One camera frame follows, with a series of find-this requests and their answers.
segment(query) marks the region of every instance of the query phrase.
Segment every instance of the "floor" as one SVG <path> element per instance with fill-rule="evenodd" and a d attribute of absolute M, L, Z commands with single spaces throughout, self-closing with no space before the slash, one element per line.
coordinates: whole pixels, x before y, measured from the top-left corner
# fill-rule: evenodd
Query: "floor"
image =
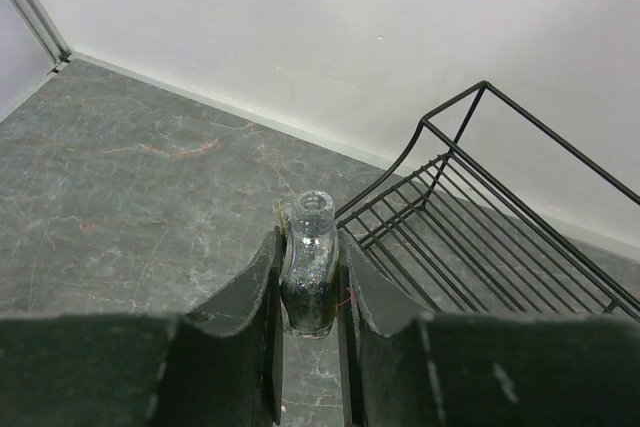
<path fill-rule="evenodd" d="M 0 311 L 187 311 L 309 189 L 380 171 L 74 61 L 0 124 Z M 340 425 L 335 331 L 285 340 L 283 425 Z"/>

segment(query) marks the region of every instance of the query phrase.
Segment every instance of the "clear glass bottle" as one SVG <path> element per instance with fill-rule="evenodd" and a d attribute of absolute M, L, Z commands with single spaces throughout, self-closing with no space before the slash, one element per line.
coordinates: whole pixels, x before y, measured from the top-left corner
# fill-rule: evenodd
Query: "clear glass bottle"
<path fill-rule="evenodd" d="M 287 252 L 280 292 L 294 335 L 321 339 L 331 331 L 338 299 L 338 231 L 333 199 L 312 190 L 281 203 Z"/>

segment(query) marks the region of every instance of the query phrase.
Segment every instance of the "metal wire basket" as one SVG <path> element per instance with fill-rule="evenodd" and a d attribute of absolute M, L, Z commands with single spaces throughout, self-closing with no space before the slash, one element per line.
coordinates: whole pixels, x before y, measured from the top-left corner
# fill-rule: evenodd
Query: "metal wire basket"
<path fill-rule="evenodd" d="M 640 205 L 631 189 L 483 81 L 422 117 L 389 170 L 336 213 L 338 228 L 382 274 L 434 311 L 608 313 L 640 320 L 632 294 L 460 147 L 487 92 Z M 470 96 L 457 132 L 446 135 L 434 117 Z M 446 151 L 395 181 L 424 129 Z M 385 181 L 395 182 L 375 195 Z"/>

